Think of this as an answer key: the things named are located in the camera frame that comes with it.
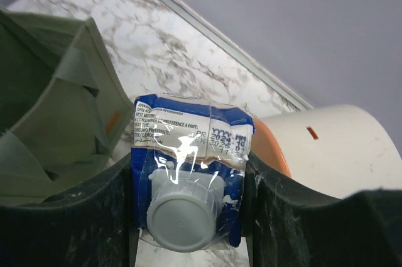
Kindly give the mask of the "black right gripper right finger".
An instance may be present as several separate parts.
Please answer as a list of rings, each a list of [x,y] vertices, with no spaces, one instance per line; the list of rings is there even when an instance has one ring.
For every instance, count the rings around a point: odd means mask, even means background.
[[[399,190],[337,199],[250,154],[241,221],[251,266],[401,265]]]

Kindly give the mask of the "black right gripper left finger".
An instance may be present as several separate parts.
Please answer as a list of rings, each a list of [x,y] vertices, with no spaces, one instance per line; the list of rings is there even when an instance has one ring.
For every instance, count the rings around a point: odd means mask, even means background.
[[[131,157],[44,201],[1,206],[1,266],[134,266]]]

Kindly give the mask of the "olive green canvas bag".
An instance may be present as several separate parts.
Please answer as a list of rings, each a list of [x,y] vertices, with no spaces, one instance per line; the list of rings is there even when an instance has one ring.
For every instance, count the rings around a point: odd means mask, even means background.
[[[1,204],[101,172],[133,114],[92,18],[1,10]]]

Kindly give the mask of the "blue white beverage carton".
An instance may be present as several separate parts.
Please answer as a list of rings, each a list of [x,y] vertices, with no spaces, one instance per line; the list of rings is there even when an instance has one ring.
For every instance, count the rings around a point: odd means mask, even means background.
[[[253,118],[167,94],[141,95],[134,106],[134,221],[144,240],[179,253],[238,247]]]

